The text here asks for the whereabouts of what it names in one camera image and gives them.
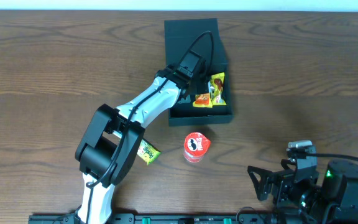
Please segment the yellow chocolate bar wrapper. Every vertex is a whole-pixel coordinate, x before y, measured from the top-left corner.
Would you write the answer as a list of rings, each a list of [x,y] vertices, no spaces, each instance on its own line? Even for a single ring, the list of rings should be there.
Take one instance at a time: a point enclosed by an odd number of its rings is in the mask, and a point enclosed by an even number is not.
[[[213,106],[226,106],[226,102],[223,99],[223,86],[224,86],[225,73],[217,73],[211,76],[210,93],[211,102]]]

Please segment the yellow orange biscuit packet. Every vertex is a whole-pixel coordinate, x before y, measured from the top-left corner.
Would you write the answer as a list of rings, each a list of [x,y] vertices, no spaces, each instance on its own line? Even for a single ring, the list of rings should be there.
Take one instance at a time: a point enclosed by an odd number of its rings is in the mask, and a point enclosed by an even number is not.
[[[195,95],[193,107],[195,107],[195,108],[212,108],[213,104],[211,101],[211,95],[209,93]]]

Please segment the green yellow snack packet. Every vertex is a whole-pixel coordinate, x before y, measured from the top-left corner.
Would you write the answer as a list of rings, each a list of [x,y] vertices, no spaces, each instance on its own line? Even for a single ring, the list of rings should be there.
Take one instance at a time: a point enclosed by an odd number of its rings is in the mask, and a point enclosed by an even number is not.
[[[161,152],[145,139],[141,140],[137,155],[146,162],[147,165],[153,163]]]

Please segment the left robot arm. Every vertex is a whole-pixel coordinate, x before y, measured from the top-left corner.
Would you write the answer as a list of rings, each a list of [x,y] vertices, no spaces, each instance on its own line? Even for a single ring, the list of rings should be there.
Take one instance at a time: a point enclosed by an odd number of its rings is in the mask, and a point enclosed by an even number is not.
[[[159,70],[152,84],[130,102],[116,108],[103,104],[96,110],[75,152],[85,183],[75,223],[109,220],[115,186],[132,167],[146,127],[184,98],[205,71],[205,59],[189,50],[178,63]]]

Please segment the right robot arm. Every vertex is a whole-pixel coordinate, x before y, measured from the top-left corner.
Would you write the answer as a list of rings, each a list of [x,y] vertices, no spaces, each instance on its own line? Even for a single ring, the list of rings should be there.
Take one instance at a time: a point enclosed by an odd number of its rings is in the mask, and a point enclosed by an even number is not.
[[[273,197],[275,211],[264,223],[358,223],[358,157],[328,154],[318,185],[321,154],[313,146],[288,148],[287,154],[281,171],[247,168],[258,200]]]

